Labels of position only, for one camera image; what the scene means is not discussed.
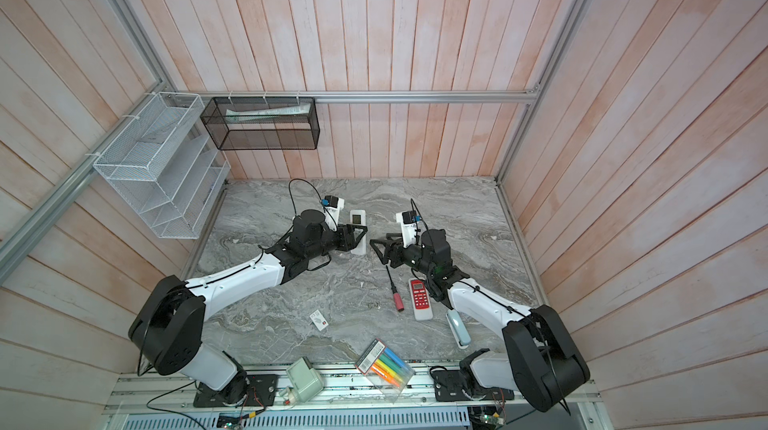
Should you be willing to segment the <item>red handled screwdriver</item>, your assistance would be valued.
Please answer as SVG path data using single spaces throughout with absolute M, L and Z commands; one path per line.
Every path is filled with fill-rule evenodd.
M 391 270 L 390 270 L 388 265 L 385 266 L 385 270 L 386 270 L 386 273 L 387 273 L 387 276 L 388 276 L 388 279 L 389 279 L 390 288 L 391 288 L 391 292 L 392 292 L 395 308 L 396 308 L 396 310 L 398 312 L 403 312 L 404 309 L 405 309 L 404 304 L 403 304 L 403 300 L 402 300 L 402 297 L 401 297 L 401 295 L 400 295 L 400 293 L 399 293 L 399 291 L 397 289 L 397 286 L 396 286 L 396 284 L 394 282 L 394 279 L 392 278 Z

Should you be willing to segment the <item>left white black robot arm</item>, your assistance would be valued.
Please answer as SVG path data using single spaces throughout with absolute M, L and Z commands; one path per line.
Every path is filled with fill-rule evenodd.
M 240 300 L 290 282 L 315 258 L 356 249 L 366 234 L 364 225 L 335 223 L 318 210 L 305 210 L 275 244 L 247 262 L 206 277 L 162 279 L 128 338 L 157 373 L 181 373 L 214 392 L 224 405 L 241 404 L 249 388 L 247 372 L 226 352 L 203 342 L 204 323 Z

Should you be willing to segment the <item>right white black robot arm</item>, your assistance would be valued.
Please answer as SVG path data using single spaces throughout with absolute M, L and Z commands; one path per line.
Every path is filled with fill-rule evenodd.
M 534 409 L 546 412 L 591 379 L 560 315 L 548 305 L 517 304 L 482 287 L 454 264 L 445 231 L 428 230 L 413 243 L 388 234 L 370 245 L 382 264 L 422 274 L 431 298 L 503 340 L 502 352 L 481 349 L 460 362 L 464 391 L 518 390 Z

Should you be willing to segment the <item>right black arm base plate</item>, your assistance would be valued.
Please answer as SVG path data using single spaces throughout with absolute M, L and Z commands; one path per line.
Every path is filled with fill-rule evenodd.
M 493 401 L 506 402 L 515 399 L 513 390 L 480 386 L 463 370 L 449 370 L 443 366 L 429 369 L 433 380 L 435 399 L 438 402 Z

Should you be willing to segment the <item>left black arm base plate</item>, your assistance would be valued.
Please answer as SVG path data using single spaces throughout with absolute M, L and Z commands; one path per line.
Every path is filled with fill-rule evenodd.
M 243 374 L 222 390 L 215 391 L 201 383 L 196 392 L 194 408 L 256 406 L 274 404 L 278 383 L 277 374 Z

